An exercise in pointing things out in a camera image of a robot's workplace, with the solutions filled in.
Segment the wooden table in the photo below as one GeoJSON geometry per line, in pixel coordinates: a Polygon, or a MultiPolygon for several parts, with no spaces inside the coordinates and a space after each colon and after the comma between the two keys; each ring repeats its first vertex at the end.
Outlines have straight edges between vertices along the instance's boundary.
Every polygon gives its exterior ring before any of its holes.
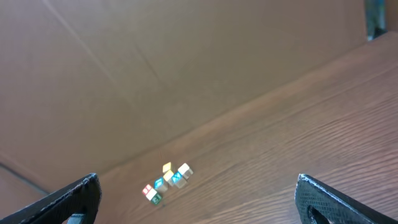
{"type": "Polygon", "coordinates": [[[398,218],[397,169],[390,32],[100,176],[97,223],[300,223],[299,173],[398,218]],[[153,206],[141,190],[169,161],[194,175],[153,206]]]}

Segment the red cube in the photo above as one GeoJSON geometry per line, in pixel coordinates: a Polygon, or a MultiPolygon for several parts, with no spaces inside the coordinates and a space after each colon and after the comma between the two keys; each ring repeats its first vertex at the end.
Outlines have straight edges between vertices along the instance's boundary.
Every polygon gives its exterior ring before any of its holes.
{"type": "Polygon", "coordinates": [[[144,188],[144,190],[142,190],[142,193],[146,196],[148,193],[149,193],[149,191],[152,189],[152,187],[148,184],[145,188],[144,188]]]}

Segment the blue object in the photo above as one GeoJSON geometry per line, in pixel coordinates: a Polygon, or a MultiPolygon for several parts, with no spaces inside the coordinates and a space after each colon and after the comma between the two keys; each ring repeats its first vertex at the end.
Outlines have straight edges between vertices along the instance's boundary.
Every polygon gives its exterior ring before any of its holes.
{"type": "Polygon", "coordinates": [[[365,0],[368,40],[386,33],[386,6],[384,0],[365,0]]]}
{"type": "Polygon", "coordinates": [[[181,180],[181,178],[182,178],[182,174],[180,172],[176,172],[172,176],[172,181],[173,181],[173,183],[177,183],[179,180],[181,180]]]}
{"type": "Polygon", "coordinates": [[[155,189],[158,189],[162,185],[163,185],[163,177],[161,177],[155,181],[155,189]]]}

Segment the colorful cube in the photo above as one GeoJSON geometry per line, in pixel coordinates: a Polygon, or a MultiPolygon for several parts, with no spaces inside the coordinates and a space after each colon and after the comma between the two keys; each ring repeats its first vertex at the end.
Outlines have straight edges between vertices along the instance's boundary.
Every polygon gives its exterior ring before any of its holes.
{"type": "Polygon", "coordinates": [[[193,171],[188,166],[188,164],[182,164],[182,166],[178,168],[178,171],[183,175],[185,179],[188,179],[193,174],[193,171]]]}
{"type": "Polygon", "coordinates": [[[142,193],[146,196],[149,191],[152,189],[152,186],[150,186],[149,184],[146,185],[146,187],[144,188],[144,190],[142,190],[142,193]]]}
{"type": "Polygon", "coordinates": [[[174,185],[174,184],[173,184],[173,181],[172,181],[173,175],[174,175],[173,171],[169,170],[169,171],[167,171],[167,172],[164,174],[164,176],[163,176],[164,180],[166,180],[166,182],[169,183],[170,186],[173,186],[173,185],[174,185]]]}
{"type": "Polygon", "coordinates": [[[167,173],[167,171],[169,171],[169,170],[174,172],[174,166],[172,165],[171,162],[168,162],[168,163],[163,165],[163,173],[164,174],[167,173]]]}
{"type": "Polygon", "coordinates": [[[159,191],[160,193],[164,193],[167,191],[167,189],[169,188],[167,186],[167,182],[163,179],[163,177],[157,179],[155,181],[155,190],[159,191]]]}
{"type": "Polygon", "coordinates": [[[154,205],[157,205],[161,200],[162,200],[162,196],[160,196],[159,193],[157,193],[157,191],[155,189],[151,189],[148,194],[146,195],[146,197],[148,198],[148,200],[150,200],[150,202],[152,202],[154,205]]]}
{"type": "Polygon", "coordinates": [[[176,172],[173,177],[172,177],[172,182],[173,184],[178,187],[182,188],[187,184],[188,182],[183,178],[182,174],[180,172],[176,172]]]}

